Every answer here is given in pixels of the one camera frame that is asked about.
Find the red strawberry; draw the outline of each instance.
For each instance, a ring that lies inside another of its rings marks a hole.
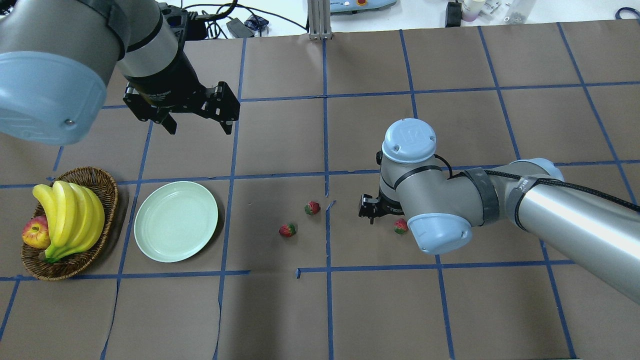
[[[406,221],[403,218],[394,223],[394,231],[400,235],[409,231],[409,227],[406,225]]]
[[[315,215],[320,212],[320,204],[315,201],[310,201],[305,205],[305,212],[307,215]]]
[[[291,236],[294,236],[296,234],[296,226],[294,224],[284,224],[280,227],[280,230],[278,232],[280,233],[280,235],[286,238],[290,238]]]

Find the bunch of bananas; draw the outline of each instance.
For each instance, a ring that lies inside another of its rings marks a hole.
[[[42,204],[49,223],[51,245],[45,260],[55,263],[65,256],[89,250],[104,227],[104,208],[93,191],[73,183],[39,184],[33,196]]]

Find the brown basket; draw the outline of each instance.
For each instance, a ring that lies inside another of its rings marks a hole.
[[[56,180],[82,185],[93,191],[98,195],[102,207],[104,207],[105,217],[102,234],[92,248],[85,252],[66,256],[57,263],[50,264],[40,260],[38,256],[43,251],[42,249],[30,247],[25,243],[22,244],[20,257],[24,267],[38,279],[48,281],[68,279],[83,271],[97,258],[109,238],[109,231],[111,230],[118,205],[118,186],[113,177],[101,168],[75,168],[58,176]],[[44,215],[44,210],[42,205],[38,203],[33,217],[40,215]]]

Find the plate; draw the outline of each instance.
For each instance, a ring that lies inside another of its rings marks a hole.
[[[144,255],[162,263],[184,260],[207,245],[218,225],[211,192],[191,181],[157,189],[140,206],[133,233]]]

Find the light blue cap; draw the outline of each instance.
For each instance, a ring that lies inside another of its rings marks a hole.
[[[35,51],[0,54],[0,131],[67,145],[89,132],[107,96],[92,69],[64,56]]]
[[[456,250],[472,237],[471,224],[458,215],[420,214],[409,219],[407,224],[420,250],[429,255]]]
[[[512,162],[512,164],[520,163],[520,162],[536,164],[537,166],[541,167],[544,171],[546,171],[547,174],[549,174],[553,178],[560,181],[564,181],[564,176],[562,175],[562,172],[560,172],[560,169],[558,169],[551,161],[547,159],[535,158],[535,159],[528,159],[528,160],[516,160]]]
[[[419,119],[402,119],[393,123],[385,134],[382,153],[400,164],[420,163],[436,151],[436,133]]]

